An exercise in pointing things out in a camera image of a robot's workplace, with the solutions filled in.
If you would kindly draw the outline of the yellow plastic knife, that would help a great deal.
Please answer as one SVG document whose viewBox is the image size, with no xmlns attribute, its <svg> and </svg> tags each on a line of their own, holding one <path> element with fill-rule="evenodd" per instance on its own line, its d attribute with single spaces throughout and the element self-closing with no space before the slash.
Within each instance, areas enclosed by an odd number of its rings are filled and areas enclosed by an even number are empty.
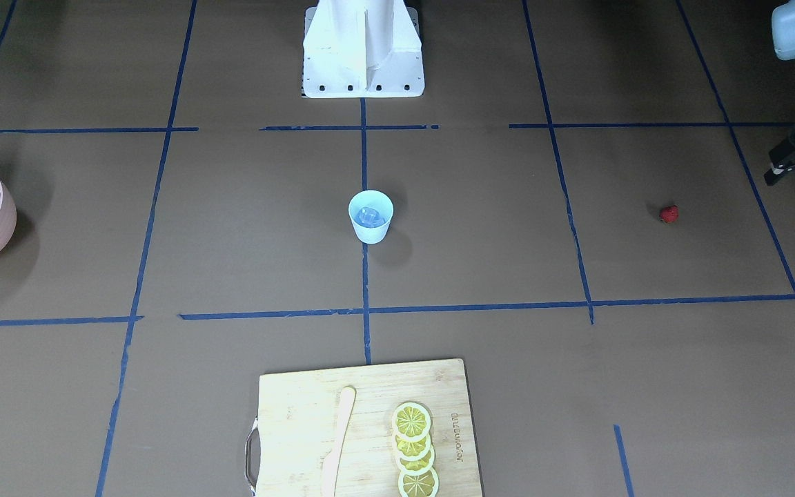
<svg viewBox="0 0 795 497">
<path fill-rule="evenodd" d="M 356 399 L 356 390 L 352 386 L 344 387 L 340 392 L 340 401 L 335 410 L 334 441 L 328 455 L 322 461 L 322 496 L 335 496 L 338 474 L 340 474 L 345 436 L 348 431 L 351 413 Z"/>
</svg>

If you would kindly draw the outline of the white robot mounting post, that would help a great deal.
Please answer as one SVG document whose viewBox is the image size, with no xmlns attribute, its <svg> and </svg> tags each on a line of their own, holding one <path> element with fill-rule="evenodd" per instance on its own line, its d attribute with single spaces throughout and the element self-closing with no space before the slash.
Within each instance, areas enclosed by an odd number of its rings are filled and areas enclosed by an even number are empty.
<svg viewBox="0 0 795 497">
<path fill-rule="evenodd" d="M 301 95 L 420 97 L 422 40 L 420 1 L 319 1 L 305 12 Z"/>
</svg>

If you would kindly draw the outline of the lemon slice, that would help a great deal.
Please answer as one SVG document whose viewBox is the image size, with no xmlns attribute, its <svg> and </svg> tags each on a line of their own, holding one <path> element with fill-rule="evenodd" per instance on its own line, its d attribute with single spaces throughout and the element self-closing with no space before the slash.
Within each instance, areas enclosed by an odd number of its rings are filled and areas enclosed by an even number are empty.
<svg viewBox="0 0 795 497">
<path fill-rule="evenodd" d="M 440 479 L 435 469 L 420 474 L 401 471 L 397 480 L 397 490 L 403 497 L 432 497 L 438 494 Z"/>
<path fill-rule="evenodd" d="M 430 411 L 417 402 L 403 402 L 391 414 L 394 436 L 406 442 L 417 442 L 429 436 L 432 428 Z"/>
<path fill-rule="evenodd" d="M 436 450 L 432 447 L 426 450 L 425 453 L 420 455 L 419 459 L 409 460 L 403 457 L 402 453 L 397 453 L 395 456 L 395 463 L 397 468 L 406 475 L 419 476 L 433 468 L 433 463 L 436 460 Z"/>
<path fill-rule="evenodd" d="M 401 436 L 394 436 L 394 449 L 398 458 L 403 460 L 421 460 L 428 455 L 432 447 L 431 434 L 419 440 L 407 440 Z"/>
</svg>

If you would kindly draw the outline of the clear ice cube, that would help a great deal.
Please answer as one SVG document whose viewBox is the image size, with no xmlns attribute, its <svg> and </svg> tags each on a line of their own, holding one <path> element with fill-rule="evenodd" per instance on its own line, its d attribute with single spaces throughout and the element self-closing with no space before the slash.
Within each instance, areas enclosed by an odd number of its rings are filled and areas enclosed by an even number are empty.
<svg viewBox="0 0 795 497">
<path fill-rule="evenodd" d="M 367 214 L 367 213 L 369 213 L 369 211 L 371 211 L 371 210 L 375 210 L 375 209 L 373 207 L 370 207 L 370 206 L 365 206 L 365 207 L 361 208 L 357 212 L 357 216 L 356 216 L 355 220 L 360 226 L 365 227 L 365 228 L 371 228 L 367 224 L 367 216 L 369 216 L 369 214 Z"/>
<path fill-rule="evenodd" d="M 367 224 L 371 228 L 378 228 L 380 226 L 384 226 L 386 218 L 381 212 L 376 210 L 369 211 L 369 216 L 367 216 Z"/>
</svg>

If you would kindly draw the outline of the red strawberry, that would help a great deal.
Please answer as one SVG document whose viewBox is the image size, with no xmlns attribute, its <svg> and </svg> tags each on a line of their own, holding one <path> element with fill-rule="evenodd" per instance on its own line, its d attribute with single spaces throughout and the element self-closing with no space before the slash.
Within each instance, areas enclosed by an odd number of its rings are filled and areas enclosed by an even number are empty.
<svg viewBox="0 0 795 497">
<path fill-rule="evenodd" d="M 666 224 L 673 224 L 678 221 L 679 218 L 679 208 L 676 205 L 669 205 L 659 212 L 659 218 L 662 220 L 663 223 Z"/>
</svg>

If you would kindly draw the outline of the bamboo cutting board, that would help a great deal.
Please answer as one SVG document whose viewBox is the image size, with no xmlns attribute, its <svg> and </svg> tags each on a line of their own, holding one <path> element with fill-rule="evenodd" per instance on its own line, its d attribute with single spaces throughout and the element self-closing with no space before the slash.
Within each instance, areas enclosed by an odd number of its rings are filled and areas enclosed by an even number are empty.
<svg viewBox="0 0 795 497">
<path fill-rule="evenodd" d="M 430 411 L 436 496 L 483 495 L 466 365 L 459 358 L 261 376 L 245 449 L 252 495 L 322 496 L 322 461 L 346 386 L 356 399 L 335 496 L 401 496 L 391 414 L 403 402 Z"/>
</svg>

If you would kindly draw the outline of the light blue paper cup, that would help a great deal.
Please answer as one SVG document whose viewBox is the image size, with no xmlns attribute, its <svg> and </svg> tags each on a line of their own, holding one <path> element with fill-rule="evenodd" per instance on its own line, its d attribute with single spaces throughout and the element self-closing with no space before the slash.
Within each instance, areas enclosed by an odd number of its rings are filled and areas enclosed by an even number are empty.
<svg viewBox="0 0 795 497">
<path fill-rule="evenodd" d="M 363 190 L 351 198 L 348 214 L 357 239 L 365 244 L 377 244 L 388 233 L 394 206 L 383 192 Z"/>
</svg>

